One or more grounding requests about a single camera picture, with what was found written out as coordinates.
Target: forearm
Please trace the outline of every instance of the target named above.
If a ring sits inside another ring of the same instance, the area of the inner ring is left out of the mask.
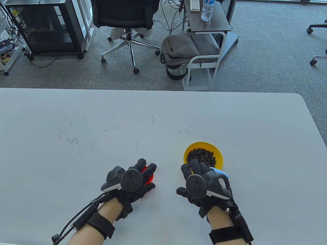
[[[228,212],[221,210],[217,206],[214,206],[208,212],[207,216],[212,230],[234,226],[234,223],[229,217]],[[246,242],[243,238],[240,238],[226,242],[219,242],[217,245],[246,245]]]
[[[104,203],[99,209],[98,214],[114,223],[123,209],[123,205],[116,198]],[[84,225],[80,230],[75,232],[67,245],[102,245],[103,235],[89,224]]]

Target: black glove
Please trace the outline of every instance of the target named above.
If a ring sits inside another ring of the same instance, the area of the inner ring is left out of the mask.
[[[208,171],[213,171],[207,167],[207,165],[203,162],[199,162],[196,159],[190,161],[190,165],[183,164],[181,166],[181,170],[183,172],[185,180],[193,173],[203,176]],[[227,208],[236,208],[233,202],[231,201],[224,201],[215,196],[205,196],[204,198],[195,198],[191,194],[188,193],[187,189],[184,187],[179,187],[176,190],[178,195],[186,197],[189,203],[192,203],[200,208],[199,215],[201,218],[205,217],[207,213],[212,209],[213,206],[218,206],[222,210],[226,210]]]
[[[107,192],[103,197],[99,199],[99,203],[107,202],[113,198],[117,198],[118,201],[123,205],[123,210],[120,213],[120,215],[117,217],[116,221],[121,219],[121,218],[126,218],[128,214],[130,214],[133,211],[131,203],[139,200],[140,198],[144,197],[144,195],[152,190],[153,188],[156,187],[154,183],[149,183],[147,185],[144,185],[150,177],[153,175],[155,172],[157,165],[154,163],[151,163],[147,169],[142,172],[144,167],[146,166],[146,160],[145,159],[139,159],[137,161],[137,164],[133,167],[129,167],[129,169],[136,169],[142,174],[142,185],[140,188],[138,188],[136,191],[133,192],[127,192],[122,189],[120,190],[112,190]]]

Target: gray carpet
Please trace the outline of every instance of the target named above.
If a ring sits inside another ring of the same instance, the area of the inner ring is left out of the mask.
[[[175,10],[164,5],[164,12],[170,23]],[[237,2],[231,24],[240,35],[239,43],[222,61],[214,91],[299,93],[327,144],[327,60],[309,65],[313,55],[324,55],[327,30],[317,28],[312,35],[305,31],[326,17],[325,5]],[[154,19],[161,23],[154,22],[153,35],[144,41],[160,46],[168,35],[160,8]],[[108,55],[107,64],[101,65],[100,54],[118,43],[107,41],[109,32],[106,27],[95,29],[83,60],[66,56],[47,68],[36,68],[26,57],[18,58],[8,77],[0,75],[0,87],[182,90],[180,81],[168,79],[150,49],[134,48],[138,75],[132,72],[127,47]],[[45,65],[52,59],[36,57],[34,62]]]

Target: white keyboard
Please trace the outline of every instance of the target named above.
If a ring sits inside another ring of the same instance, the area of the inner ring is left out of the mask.
[[[190,0],[191,11],[200,11],[200,0]]]

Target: black office chair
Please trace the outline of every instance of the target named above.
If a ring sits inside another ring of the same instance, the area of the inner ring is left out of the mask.
[[[318,27],[318,28],[327,28],[327,18],[324,21],[324,24],[312,24],[309,25],[309,27],[307,28],[307,33],[311,34],[313,32],[313,27]],[[316,59],[327,59],[327,56],[322,56],[322,55],[315,55],[313,56],[313,58],[310,60],[310,65],[315,65],[317,63]]]
[[[101,63],[106,63],[105,55],[115,51],[125,45],[129,46],[130,55],[133,62],[133,72],[138,74],[140,70],[136,68],[132,43],[156,49],[155,54],[160,54],[160,47],[136,41],[139,33],[132,36],[132,28],[146,28],[150,30],[153,25],[153,15],[158,11],[159,0],[91,0],[93,23],[96,27],[109,26],[124,28],[126,37],[120,37],[122,43],[114,46],[101,54]]]

